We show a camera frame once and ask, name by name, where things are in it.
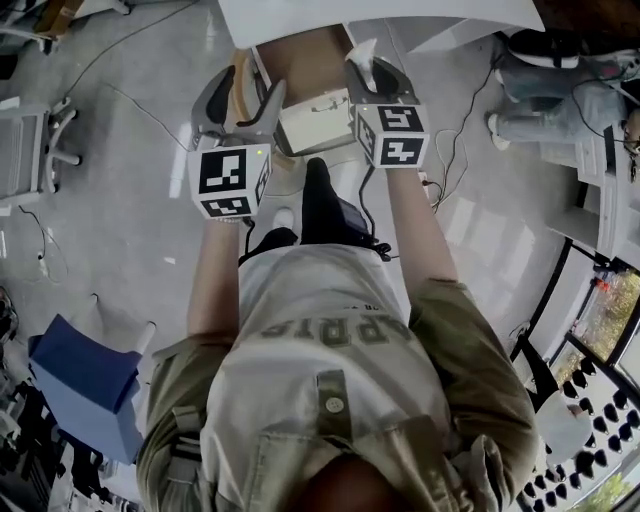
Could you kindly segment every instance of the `man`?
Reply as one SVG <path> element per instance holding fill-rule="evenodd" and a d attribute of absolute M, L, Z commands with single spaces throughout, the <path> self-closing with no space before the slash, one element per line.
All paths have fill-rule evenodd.
<path fill-rule="evenodd" d="M 505 510 L 538 445 L 527 393 L 457 282 L 415 169 L 387 173 L 412 311 L 374 240 L 308 163 L 237 270 L 239 226 L 207 221 L 188 338 L 159 355 L 138 483 L 149 511 Z"/>

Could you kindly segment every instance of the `person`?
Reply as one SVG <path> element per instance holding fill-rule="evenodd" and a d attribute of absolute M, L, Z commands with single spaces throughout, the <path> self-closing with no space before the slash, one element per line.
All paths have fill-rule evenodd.
<path fill-rule="evenodd" d="M 531 401 L 458 282 L 416 169 L 387 181 L 408 325 L 324 161 L 308 162 L 299 244 L 277 215 L 238 270 L 238 224 L 206 221 L 188 337 L 156 356 L 137 459 L 146 510 L 515 500 L 538 446 Z"/>
<path fill-rule="evenodd" d="M 529 340 L 521 336 L 518 344 L 533 375 L 536 391 L 527 390 L 536 424 L 543 441 L 550 469 L 573 458 L 591 437 L 593 429 L 587 411 L 578 405 L 567 405 L 553 373 Z"/>
<path fill-rule="evenodd" d="M 512 102 L 531 98 L 558 102 L 539 112 L 511 109 L 492 113 L 487 126 L 493 143 L 506 150 L 511 142 L 573 144 L 595 136 L 593 131 L 603 134 L 609 126 L 625 121 L 637 106 L 625 104 L 620 91 L 624 92 L 627 81 L 637 78 L 639 66 L 640 52 L 636 50 L 583 58 L 574 69 L 541 68 L 513 57 L 503 59 L 495 77 Z"/>

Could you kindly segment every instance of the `person's leg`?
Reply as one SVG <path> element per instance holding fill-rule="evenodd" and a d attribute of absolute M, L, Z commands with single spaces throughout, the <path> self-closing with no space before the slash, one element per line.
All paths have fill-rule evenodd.
<path fill-rule="evenodd" d="M 570 95 L 555 108 L 538 115 L 499 114 L 495 131 L 492 131 L 510 142 L 574 144 L 592 134 L 585 121 L 595 131 L 602 133 L 615 121 L 625 117 L 619 94 L 606 85 L 581 85 L 575 90 L 574 96 Z"/>
<path fill-rule="evenodd" d="M 297 240 L 297 235 L 289 228 L 283 227 L 272 229 L 265 235 L 265 237 L 262 239 L 262 242 L 260 242 L 253 251 L 249 251 L 238 260 L 238 266 L 242 265 L 249 258 L 253 258 L 258 254 L 262 254 L 263 252 L 293 245 Z"/>
<path fill-rule="evenodd" d="M 566 98 L 571 89 L 591 76 L 583 66 L 551 69 L 523 64 L 508 58 L 498 68 L 505 92 L 515 100 L 527 98 Z"/>
<path fill-rule="evenodd" d="M 300 243 L 344 243 L 347 224 L 338 195 L 331 186 L 327 164 L 321 158 L 307 163 L 302 192 L 302 236 Z"/>
<path fill-rule="evenodd" d="M 527 359 L 531 373 L 535 379 L 536 384 L 536 398 L 539 400 L 539 407 L 545 402 L 547 398 L 553 395 L 558 389 L 558 383 L 554 378 L 551 370 L 544 362 L 540 354 L 529 343 L 529 340 L 522 340 L 522 354 Z"/>

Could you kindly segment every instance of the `wooden surface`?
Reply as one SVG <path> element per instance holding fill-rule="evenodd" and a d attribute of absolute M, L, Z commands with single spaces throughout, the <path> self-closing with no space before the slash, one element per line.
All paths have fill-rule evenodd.
<path fill-rule="evenodd" d="M 640 37 L 639 0 L 534 0 L 546 28 Z"/>

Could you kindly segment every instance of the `sneaker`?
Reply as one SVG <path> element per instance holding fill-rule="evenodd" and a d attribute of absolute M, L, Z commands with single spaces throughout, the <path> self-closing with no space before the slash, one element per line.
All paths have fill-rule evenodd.
<path fill-rule="evenodd" d="M 489 116 L 489 119 L 487 119 L 487 127 L 491 132 L 491 140 L 493 141 L 493 145 L 500 151 L 505 151 L 511 145 L 511 142 L 507 139 L 503 139 L 496 134 L 496 132 L 498 131 L 498 114 L 491 114 Z"/>
<path fill-rule="evenodd" d="M 273 217 L 271 229 L 288 228 L 293 230 L 295 219 L 291 208 L 280 208 Z"/>

